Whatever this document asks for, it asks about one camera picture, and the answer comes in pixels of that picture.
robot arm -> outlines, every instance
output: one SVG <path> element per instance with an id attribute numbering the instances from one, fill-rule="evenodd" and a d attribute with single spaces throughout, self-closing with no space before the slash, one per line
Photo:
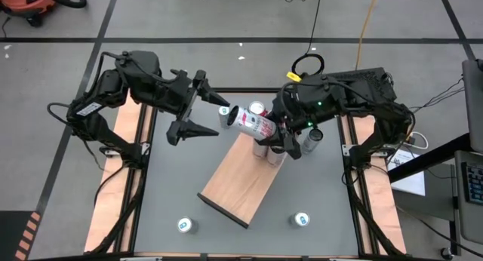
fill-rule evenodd
<path id="1" fill-rule="evenodd" d="M 104 56 L 115 58 L 115 69 L 100 74 Z M 194 79 L 187 72 L 171 70 L 174 79 L 162 78 L 158 57 L 153 52 L 123 52 L 101 55 L 100 64 L 91 89 L 69 105 L 66 121 L 73 135 L 84 141 L 100 141 L 118 152 L 129 167 L 142 167 L 142 146 L 127 143 L 109 129 L 106 119 L 99 114 L 105 107 L 116 108 L 125 104 L 128 91 L 134 102 L 145 103 L 155 109 L 176 116 L 167 132 L 168 142 L 177 145 L 180 139 L 200 136 L 217 136 L 218 132 L 188 119 L 197 96 L 209 103 L 229 106 L 208 84 L 206 73 L 197 71 Z"/>
<path id="2" fill-rule="evenodd" d="M 396 96 L 386 78 L 379 81 L 337 79 L 329 75 L 306 75 L 300 82 L 285 84 L 277 93 L 267 118 L 278 124 L 276 133 L 260 145 L 282 146 L 294 159 L 301 156 L 296 135 L 305 128 L 336 115 L 375 117 L 374 132 L 360 146 L 349 150 L 349 163 L 364 167 L 384 144 L 396 144 L 407 135 L 411 111 L 394 102 Z"/>

paper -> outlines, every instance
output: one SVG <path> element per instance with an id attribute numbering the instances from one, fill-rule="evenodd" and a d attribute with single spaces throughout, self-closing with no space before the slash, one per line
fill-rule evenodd
<path id="1" fill-rule="evenodd" d="M 410 152 L 406 152 L 403 150 L 398 150 L 394 157 L 391 159 L 390 163 L 387 165 L 389 172 L 391 169 L 399 166 L 400 164 L 404 164 L 410 161 L 413 158 L 418 157 L 417 154 L 411 154 Z M 408 192 L 416 195 L 425 196 L 426 189 L 424 186 L 424 172 L 421 171 L 414 175 L 404 178 L 403 180 L 399 180 L 398 182 L 394 182 L 391 184 L 391 187 L 396 190 L 400 190 L 403 192 Z"/>

gray floor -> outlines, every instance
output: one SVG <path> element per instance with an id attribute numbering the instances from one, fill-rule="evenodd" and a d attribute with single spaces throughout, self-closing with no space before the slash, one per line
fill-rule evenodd
<path id="1" fill-rule="evenodd" d="M 33 29 L 17 18 L 5 27 L 11 38 L 60 39 L 58 43 L 0 42 L 0 210 L 35 210 L 63 132 L 45 106 L 73 99 L 94 46 L 69 43 L 68 38 L 96 38 L 109 4 L 109 0 L 88 1 L 88 8 L 82 10 L 57 8 L 42 28 Z M 449 0 L 468 38 L 483 38 L 480 1 Z M 370 2 L 322 0 L 315 37 L 358 38 Z M 308 38 L 316 6 L 317 0 L 290 4 L 284 0 L 117 0 L 105 37 Z M 0 23 L 4 19 L 5 14 L 0 14 Z M 458 38 L 441 0 L 378 0 L 365 36 Z M 166 75 L 172 68 L 191 75 L 203 69 L 214 87 L 280 87 L 292 62 L 308 45 L 272 41 L 132 44 L 126 40 L 103 43 L 101 50 L 155 51 Z M 471 47 L 477 57 L 483 56 L 483 45 Z M 354 69 L 357 44 L 321 43 L 312 48 L 324 56 L 326 72 Z M 418 106 L 456 82 L 465 59 L 459 44 L 377 43 L 362 45 L 360 68 L 384 67 L 393 75 L 399 101 Z M 310 60 L 301 66 L 307 72 L 317 69 Z M 105 67 L 112 67 L 112 61 L 107 59 Z M 104 114 L 113 124 L 115 111 Z M 427 136 L 430 149 L 466 130 L 463 94 L 417 113 L 416 131 Z M 100 177 L 82 142 L 71 138 L 30 258 L 82 253 Z M 421 217 L 448 233 L 446 222 Z M 409 253 L 438 258 L 438 249 L 448 245 L 404 214 L 399 219 Z M 483 251 L 481 245 L 466 244 Z M 460 259 L 476 257 L 463 253 Z"/>

vacuum cleaner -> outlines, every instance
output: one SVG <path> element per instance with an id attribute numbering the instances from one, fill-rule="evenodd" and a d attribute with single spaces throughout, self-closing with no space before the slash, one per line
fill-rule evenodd
<path id="1" fill-rule="evenodd" d="M 86 0 L 0 0 L 0 11 L 13 17 L 22 17 L 34 27 L 42 25 L 42 15 L 52 11 L 55 4 L 65 5 L 69 8 L 83 8 Z"/>

